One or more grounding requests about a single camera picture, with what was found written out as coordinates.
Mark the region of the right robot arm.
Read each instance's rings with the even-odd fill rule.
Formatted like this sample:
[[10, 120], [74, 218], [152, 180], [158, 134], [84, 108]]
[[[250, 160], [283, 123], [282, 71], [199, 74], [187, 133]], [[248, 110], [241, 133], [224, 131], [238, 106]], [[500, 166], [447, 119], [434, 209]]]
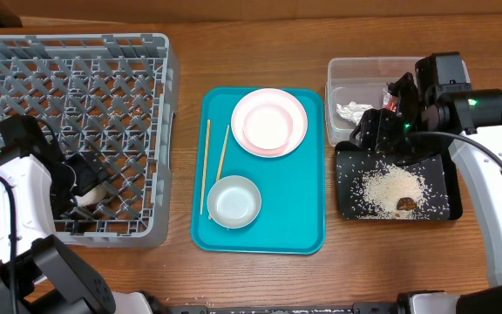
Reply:
[[382, 165], [423, 166], [447, 204], [446, 182], [464, 180], [485, 244], [489, 289], [466, 295], [418, 291], [398, 296], [397, 313], [502, 313], [502, 91], [412, 92], [389, 122], [368, 123], [335, 149], [338, 207], [346, 219], [364, 215], [360, 176]]

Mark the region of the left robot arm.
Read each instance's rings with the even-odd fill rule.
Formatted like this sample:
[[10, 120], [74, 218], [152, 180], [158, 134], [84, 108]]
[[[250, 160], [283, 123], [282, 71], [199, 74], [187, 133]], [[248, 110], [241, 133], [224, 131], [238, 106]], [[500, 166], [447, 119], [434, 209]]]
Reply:
[[81, 154], [0, 149], [0, 313], [114, 313], [104, 278], [56, 235], [54, 210], [106, 175]]

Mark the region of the white tissue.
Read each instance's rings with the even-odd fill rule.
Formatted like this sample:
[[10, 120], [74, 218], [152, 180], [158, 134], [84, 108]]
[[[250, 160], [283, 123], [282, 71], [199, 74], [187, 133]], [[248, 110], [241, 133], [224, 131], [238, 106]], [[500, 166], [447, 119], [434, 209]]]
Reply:
[[355, 101], [350, 101], [347, 105], [337, 104], [336, 113], [341, 118], [357, 125], [363, 114], [372, 108], [373, 106], [369, 104], [357, 104]]

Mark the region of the red snack wrapper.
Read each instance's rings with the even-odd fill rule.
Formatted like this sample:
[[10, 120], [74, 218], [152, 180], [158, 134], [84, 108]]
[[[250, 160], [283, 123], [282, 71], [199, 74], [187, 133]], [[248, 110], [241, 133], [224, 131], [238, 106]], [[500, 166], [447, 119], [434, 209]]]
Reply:
[[383, 91], [382, 108], [392, 112], [397, 109], [397, 97], [393, 96], [388, 89]]

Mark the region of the grey bowl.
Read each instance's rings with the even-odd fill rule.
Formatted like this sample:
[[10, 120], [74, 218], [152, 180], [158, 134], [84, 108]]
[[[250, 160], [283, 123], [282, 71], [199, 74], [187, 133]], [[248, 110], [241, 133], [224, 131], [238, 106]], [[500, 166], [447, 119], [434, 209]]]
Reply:
[[259, 188], [246, 177], [230, 175], [218, 180], [207, 195], [207, 209], [213, 221], [227, 229], [241, 229], [261, 211]]

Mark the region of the white paper cup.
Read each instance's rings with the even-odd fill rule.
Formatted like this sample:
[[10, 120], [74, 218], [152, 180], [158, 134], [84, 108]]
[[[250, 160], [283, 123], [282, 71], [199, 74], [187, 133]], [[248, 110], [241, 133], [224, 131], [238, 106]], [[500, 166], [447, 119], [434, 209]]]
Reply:
[[76, 196], [75, 201], [77, 207], [86, 207], [101, 202], [105, 198], [105, 196], [105, 188], [102, 185], [97, 185], [85, 195]]

